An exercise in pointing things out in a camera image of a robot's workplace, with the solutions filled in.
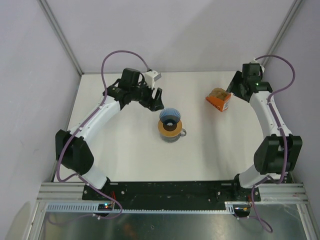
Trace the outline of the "blue coffee dripper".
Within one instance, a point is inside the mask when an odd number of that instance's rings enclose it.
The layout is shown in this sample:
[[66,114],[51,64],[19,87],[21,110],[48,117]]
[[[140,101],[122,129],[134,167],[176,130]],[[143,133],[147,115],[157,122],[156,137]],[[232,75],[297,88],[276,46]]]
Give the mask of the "blue coffee dripper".
[[176,125],[181,120],[181,114],[175,108],[165,108],[160,112],[159,120],[165,125]]

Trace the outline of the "grey glass coffee server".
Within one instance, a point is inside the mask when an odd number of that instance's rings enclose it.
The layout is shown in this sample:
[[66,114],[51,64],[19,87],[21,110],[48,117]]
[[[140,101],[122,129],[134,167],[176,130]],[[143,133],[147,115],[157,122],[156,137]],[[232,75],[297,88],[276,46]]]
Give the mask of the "grey glass coffee server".
[[181,132],[177,136],[168,137],[160,134],[160,137],[166,143],[174,143],[178,141],[181,137],[185,137],[186,135],[187,135],[187,131],[184,128],[182,128]]

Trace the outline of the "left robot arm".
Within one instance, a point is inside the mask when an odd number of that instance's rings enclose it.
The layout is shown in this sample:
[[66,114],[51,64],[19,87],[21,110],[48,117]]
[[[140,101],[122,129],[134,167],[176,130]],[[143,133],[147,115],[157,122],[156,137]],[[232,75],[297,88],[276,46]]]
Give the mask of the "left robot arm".
[[161,73],[149,70],[145,73],[125,68],[120,78],[102,93],[97,106],[85,119],[70,130],[59,130],[55,135],[55,153],[59,165],[70,169],[93,186],[93,194],[100,200],[110,196],[108,178],[94,164],[90,142],[102,127],[126,105],[138,102],[144,108],[156,112],[164,109],[162,89],[154,88]]

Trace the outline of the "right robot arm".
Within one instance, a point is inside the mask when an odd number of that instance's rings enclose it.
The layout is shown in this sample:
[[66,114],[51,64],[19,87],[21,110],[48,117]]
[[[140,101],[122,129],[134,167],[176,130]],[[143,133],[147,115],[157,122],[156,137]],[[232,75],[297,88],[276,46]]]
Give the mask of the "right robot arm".
[[280,184],[297,163],[303,141],[293,135],[276,107],[269,82],[263,81],[263,68],[257,62],[245,63],[231,80],[227,92],[247,102],[253,108],[260,124],[263,141],[255,151],[253,165],[237,175],[239,183],[230,188],[231,196],[242,201],[265,181]]

